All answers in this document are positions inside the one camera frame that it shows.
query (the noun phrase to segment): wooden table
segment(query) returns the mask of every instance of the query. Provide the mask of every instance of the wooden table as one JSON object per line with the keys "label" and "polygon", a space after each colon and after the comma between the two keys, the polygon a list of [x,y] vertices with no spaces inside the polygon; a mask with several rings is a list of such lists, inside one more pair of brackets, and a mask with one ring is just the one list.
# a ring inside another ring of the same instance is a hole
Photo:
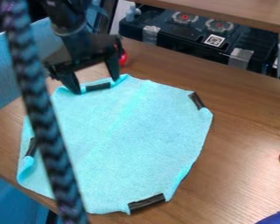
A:
{"label": "wooden table", "polygon": [[280,0],[130,0],[280,33]]}
{"label": "wooden table", "polygon": [[[123,69],[197,91],[213,111],[202,153],[169,203],[128,216],[91,215],[94,224],[254,223],[280,210],[280,80],[125,39]],[[82,80],[107,76],[104,66]],[[51,91],[59,85],[48,81]],[[52,200],[18,186],[20,99],[0,110],[0,177],[56,211]]]}

